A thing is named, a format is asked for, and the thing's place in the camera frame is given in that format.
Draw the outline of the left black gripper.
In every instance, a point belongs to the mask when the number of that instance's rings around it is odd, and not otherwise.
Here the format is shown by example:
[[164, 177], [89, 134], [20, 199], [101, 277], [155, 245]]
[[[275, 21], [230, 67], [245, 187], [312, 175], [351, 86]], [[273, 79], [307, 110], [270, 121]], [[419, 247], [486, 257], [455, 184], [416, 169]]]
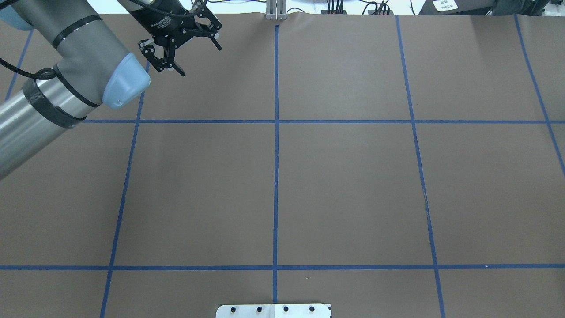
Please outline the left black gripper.
[[[139, 41], [139, 49], [158, 72], [175, 70], [184, 77], [185, 71], [175, 61], [176, 50], [192, 38], [208, 38], [222, 50], [218, 42], [222, 24], [207, 7], [207, 0], [195, 0], [189, 11], [178, 0], [120, 0], [119, 4], [153, 38]], [[163, 48], [162, 57], [156, 55], [158, 45]]]

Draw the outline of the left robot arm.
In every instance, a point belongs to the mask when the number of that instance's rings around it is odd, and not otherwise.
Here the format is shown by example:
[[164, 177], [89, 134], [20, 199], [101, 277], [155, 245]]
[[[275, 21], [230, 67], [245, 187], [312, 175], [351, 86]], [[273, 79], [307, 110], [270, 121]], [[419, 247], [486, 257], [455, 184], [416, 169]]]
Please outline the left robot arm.
[[[209, 38], [217, 49], [222, 24], [205, 0], [185, 8], [178, 0], [121, 0], [150, 35], [139, 49], [157, 71], [184, 70], [178, 48]], [[38, 30], [62, 59], [36, 72], [1, 60], [26, 77], [22, 90], [1, 104], [1, 177], [37, 154], [105, 104], [119, 109], [143, 93], [150, 77], [86, 0], [3, 0], [1, 19], [18, 30]]]

